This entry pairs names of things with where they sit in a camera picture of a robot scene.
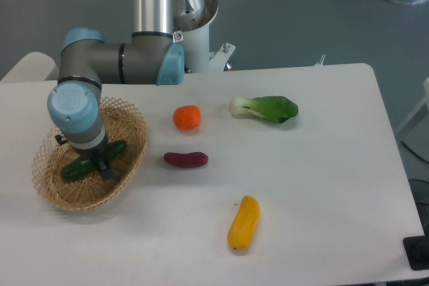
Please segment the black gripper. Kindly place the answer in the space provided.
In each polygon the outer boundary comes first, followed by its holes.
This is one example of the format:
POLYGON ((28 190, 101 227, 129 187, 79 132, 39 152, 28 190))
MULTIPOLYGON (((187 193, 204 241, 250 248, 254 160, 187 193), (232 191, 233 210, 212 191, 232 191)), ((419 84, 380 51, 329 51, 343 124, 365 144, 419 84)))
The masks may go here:
POLYGON ((95 161, 97 171, 103 181, 114 177, 114 172, 111 169, 106 153, 108 145, 108 135, 106 133, 100 133, 93 140, 84 143, 67 140, 63 134, 56 135, 55 140, 59 145, 69 144, 80 156, 95 161))

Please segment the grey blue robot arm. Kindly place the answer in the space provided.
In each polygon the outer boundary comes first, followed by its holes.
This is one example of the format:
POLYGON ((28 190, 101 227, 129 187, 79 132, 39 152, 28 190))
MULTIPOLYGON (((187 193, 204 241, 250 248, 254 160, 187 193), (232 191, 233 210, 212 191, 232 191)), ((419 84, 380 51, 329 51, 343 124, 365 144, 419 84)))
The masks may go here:
POLYGON ((75 28, 64 39, 57 86, 47 108, 69 143, 104 180, 113 177, 108 133, 101 116, 104 84, 176 85, 183 80, 185 50, 174 37, 175 0, 133 0, 128 44, 108 44, 96 30, 75 28))

